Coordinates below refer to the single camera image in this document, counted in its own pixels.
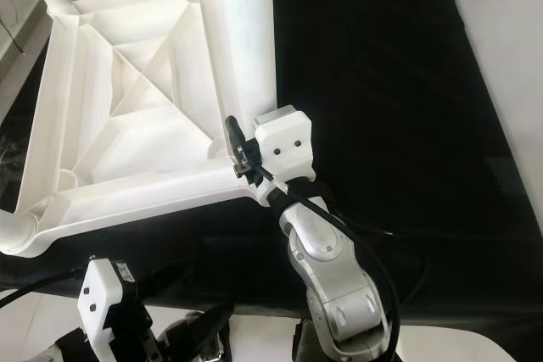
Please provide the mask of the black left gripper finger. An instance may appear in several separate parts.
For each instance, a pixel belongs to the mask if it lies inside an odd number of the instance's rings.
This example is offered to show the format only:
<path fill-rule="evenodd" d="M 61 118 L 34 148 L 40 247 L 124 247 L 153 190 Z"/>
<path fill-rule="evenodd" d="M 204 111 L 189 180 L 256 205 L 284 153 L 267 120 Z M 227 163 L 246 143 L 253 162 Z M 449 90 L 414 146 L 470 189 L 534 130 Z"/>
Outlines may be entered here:
<path fill-rule="evenodd" d="M 178 325 L 179 357 L 229 357 L 229 320 L 234 303 L 214 305 L 205 312 L 191 312 Z"/>

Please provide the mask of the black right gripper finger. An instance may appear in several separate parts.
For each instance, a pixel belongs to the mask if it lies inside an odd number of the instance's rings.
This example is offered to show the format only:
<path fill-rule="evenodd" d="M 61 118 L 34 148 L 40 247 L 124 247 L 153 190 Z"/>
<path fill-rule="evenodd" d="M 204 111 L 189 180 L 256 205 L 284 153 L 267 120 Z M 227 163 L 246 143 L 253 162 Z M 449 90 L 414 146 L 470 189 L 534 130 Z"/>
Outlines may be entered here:
<path fill-rule="evenodd" d="M 224 121 L 224 130 L 227 136 L 227 152 L 236 168 L 251 168 L 252 160 L 249 157 L 249 142 L 240 128 L 239 122 L 228 115 Z"/>

